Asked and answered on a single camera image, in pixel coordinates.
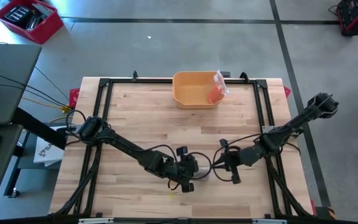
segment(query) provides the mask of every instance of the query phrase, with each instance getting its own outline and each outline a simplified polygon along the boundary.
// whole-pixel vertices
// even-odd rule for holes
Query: gray floor
[[[70,17],[273,19],[269,0],[49,1],[61,16]],[[335,0],[275,1],[281,20],[336,19],[327,11]],[[283,31],[303,102],[320,91],[334,94],[340,102],[337,115],[313,121],[310,127],[337,217],[358,220],[358,36],[342,37],[333,25],[283,25]],[[0,42],[33,44],[1,23]],[[291,88],[274,24],[66,22],[42,47],[37,66],[66,93],[78,88],[83,76],[129,77],[133,70],[142,77],[170,77],[181,70],[221,69],[234,76],[245,71],[250,77],[282,78]],[[37,71],[30,85],[64,101]],[[291,115],[296,116],[293,95],[288,101]],[[21,107],[42,121],[61,116],[58,110],[25,100]],[[300,146],[310,195],[319,205],[302,138]],[[56,172],[22,173],[18,188],[23,197],[8,199],[0,192],[0,211],[5,211],[0,218],[45,215],[56,178]],[[30,184],[29,179],[38,181]]]

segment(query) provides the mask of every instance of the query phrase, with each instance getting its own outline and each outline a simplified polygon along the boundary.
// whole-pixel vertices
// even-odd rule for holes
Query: red equipment
[[[358,35],[358,0],[342,0],[336,12],[339,17],[342,35]]]

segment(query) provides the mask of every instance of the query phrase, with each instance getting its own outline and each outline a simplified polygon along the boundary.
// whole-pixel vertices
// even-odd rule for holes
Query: orange plastic bin
[[[222,100],[208,102],[208,93],[215,87],[212,72],[178,72],[173,76],[173,98],[182,109],[216,108]]]

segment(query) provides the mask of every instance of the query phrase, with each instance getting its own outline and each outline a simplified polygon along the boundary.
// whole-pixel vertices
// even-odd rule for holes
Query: red toolbox
[[[4,16],[16,6],[24,6],[28,9],[35,9],[32,3],[41,4],[53,11],[46,19],[38,24],[33,30],[25,30],[5,20]],[[0,21],[12,32],[19,34],[37,44],[45,43],[57,30],[63,26],[63,22],[57,14],[57,9],[37,0],[12,0],[0,10]]]

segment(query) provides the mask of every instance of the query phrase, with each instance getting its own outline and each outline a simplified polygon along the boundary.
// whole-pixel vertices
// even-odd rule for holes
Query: wooden table
[[[92,115],[98,83],[99,78],[95,77],[85,77],[82,81],[76,108],[86,116]],[[283,125],[291,117],[282,80],[271,78],[267,83],[275,123]],[[221,138],[232,141],[260,132],[252,85],[228,85],[228,88],[230,95],[216,109],[181,110],[175,106],[170,84],[115,83],[108,123],[140,147],[168,144],[175,149],[186,145],[189,152],[202,152],[213,158]],[[99,116],[103,112],[106,93],[103,94]],[[76,114],[73,122],[81,124],[83,120]],[[236,145],[250,146],[252,139]],[[159,150],[171,154],[164,148]],[[66,148],[51,212],[62,207],[76,189],[84,153],[82,143]],[[200,166],[208,165],[206,159],[196,158]],[[285,146],[282,160],[289,189],[311,213],[298,151]],[[133,158],[104,144],[92,213],[103,212],[104,217],[137,218],[260,218],[266,213],[273,214],[265,161],[261,159],[252,167],[240,166],[239,173],[241,184],[221,182],[211,173],[208,180],[193,181],[194,192],[184,194],[178,189],[171,196],[167,179],[152,176]],[[231,175],[223,170],[218,174],[225,179]],[[281,191],[277,189],[280,208],[285,211]],[[87,194],[86,189],[81,209],[85,207]]]

